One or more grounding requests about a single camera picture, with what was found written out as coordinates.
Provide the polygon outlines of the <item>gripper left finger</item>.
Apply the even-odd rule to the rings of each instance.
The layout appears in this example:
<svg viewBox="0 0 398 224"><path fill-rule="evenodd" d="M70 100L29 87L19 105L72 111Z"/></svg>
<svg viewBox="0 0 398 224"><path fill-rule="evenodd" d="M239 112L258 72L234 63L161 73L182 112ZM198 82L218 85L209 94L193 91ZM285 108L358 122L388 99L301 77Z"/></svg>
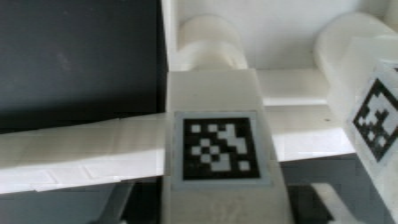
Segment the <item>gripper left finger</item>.
<svg viewBox="0 0 398 224"><path fill-rule="evenodd" d="M100 217L90 224L161 224L163 180L120 183Z"/></svg>

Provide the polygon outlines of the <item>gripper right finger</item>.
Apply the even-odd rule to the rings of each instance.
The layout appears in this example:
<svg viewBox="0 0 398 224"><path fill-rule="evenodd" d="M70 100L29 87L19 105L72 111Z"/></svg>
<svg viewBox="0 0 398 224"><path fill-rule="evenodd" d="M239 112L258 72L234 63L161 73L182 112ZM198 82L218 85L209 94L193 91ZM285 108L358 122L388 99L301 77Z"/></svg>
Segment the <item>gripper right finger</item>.
<svg viewBox="0 0 398 224"><path fill-rule="evenodd" d="M356 218L331 184L292 184L289 196L296 224L367 224Z"/></svg>

